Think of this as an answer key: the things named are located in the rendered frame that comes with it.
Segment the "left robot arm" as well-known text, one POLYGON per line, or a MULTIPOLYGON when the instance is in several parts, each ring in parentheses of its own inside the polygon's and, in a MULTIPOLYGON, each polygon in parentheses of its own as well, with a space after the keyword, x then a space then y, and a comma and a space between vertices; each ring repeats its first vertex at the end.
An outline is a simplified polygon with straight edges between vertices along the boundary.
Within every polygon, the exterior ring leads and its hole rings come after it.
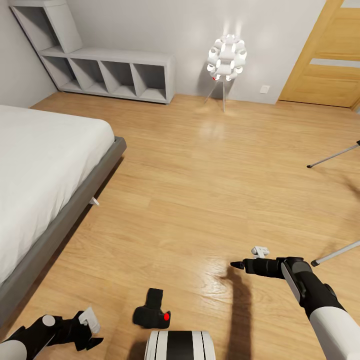
POLYGON ((46 346, 71 342, 78 351, 90 350, 103 341, 104 338, 92 338, 92 332, 100 331, 101 325, 91 306, 79 310, 74 318, 45 314, 29 328, 21 326, 0 343, 0 360, 35 360, 46 346))

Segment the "camera tripod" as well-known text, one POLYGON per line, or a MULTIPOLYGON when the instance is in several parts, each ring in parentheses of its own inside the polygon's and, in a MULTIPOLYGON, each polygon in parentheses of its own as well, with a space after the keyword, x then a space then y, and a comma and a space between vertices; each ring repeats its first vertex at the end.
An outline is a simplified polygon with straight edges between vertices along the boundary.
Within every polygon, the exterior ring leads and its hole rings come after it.
MULTIPOLYGON (((333 154, 333 155, 331 155, 331 156, 329 156, 329 157, 327 157, 327 158, 325 158, 325 159, 323 159, 323 160, 320 160, 320 161, 318 161, 315 165, 318 165, 318 164, 320 164, 320 163, 322 163, 322 162, 325 162, 325 161, 327 161, 327 160, 330 160, 330 159, 332 159, 333 157, 336 157, 336 156, 338 156, 338 155, 340 155, 340 154, 343 154, 343 153, 345 153, 345 152, 348 152, 348 151, 350 151, 350 150, 352 150, 352 149, 355 149, 355 148, 357 148, 357 147, 359 147, 359 146, 360 146, 360 140, 357 141, 357 144, 356 144, 356 145, 351 146, 351 147, 349 147, 349 148, 347 148, 347 149, 345 149, 345 150, 343 150, 343 151, 341 151, 341 152, 338 152, 338 153, 336 153, 336 154, 333 154)), ((320 265, 322 262, 325 262, 325 261, 327 261, 327 260, 329 260, 329 259, 331 259, 331 258, 333 258, 333 257, 336 257, 336 256, 338 256, 338 255, 340 255, 340 254, 342 254, 342 253, 344 253, 344 252, 346 252, 346 251, 349 251, 350 249, 353 249, 353 248, 355 248, 355 247, 357 247, 357 246, 360 246, 360 239, 357 240, 357 241, 355 241, 355 242, 353 242, 353 243, 351 243, 351 244, 349 244, 349 245, 347 245, 347 246, 345 246, 345 247, 343 247, 343 248, 340 248, 340 249, 338 249, 338 250, 336 250, 336 251, 334 251, 334 252, 332 252, 332 253, 330 253, 330 254, 328 254, 328 255, 320 258, 320 259, 315 259, 315 260, 313 260, 313 261, 311 262, 311 264, 312 264, 314 267, 316 267, 316 266, 320 265)))

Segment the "digital camera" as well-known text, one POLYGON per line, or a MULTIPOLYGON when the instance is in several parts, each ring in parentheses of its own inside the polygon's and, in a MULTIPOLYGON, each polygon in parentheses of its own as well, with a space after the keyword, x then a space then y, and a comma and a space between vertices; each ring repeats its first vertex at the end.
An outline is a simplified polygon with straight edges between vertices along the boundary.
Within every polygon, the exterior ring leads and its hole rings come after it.
POLYGON ((144 306, 135 309, 133 322, 146 329, 159 328, 168 329, 171 322, 171 311, 164 313, 161 309, 163 289, 150 288, 147 302, 144 306))

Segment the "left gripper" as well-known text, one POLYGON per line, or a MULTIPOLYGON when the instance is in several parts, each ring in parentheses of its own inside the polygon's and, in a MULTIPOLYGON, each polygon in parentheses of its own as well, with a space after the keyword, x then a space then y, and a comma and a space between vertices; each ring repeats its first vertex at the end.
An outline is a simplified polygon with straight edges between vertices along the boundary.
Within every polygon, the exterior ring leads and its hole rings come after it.
POLYGON ((92 338, 92 331, 89 324, 81 324, 79 316, 83 313, 79 310, 71 322, 71 327, 66 340, 63 342, 71 343, 74 342, 76 349, 82 351, 83 349, 90 350, 103 341, 104 338, 92 338))

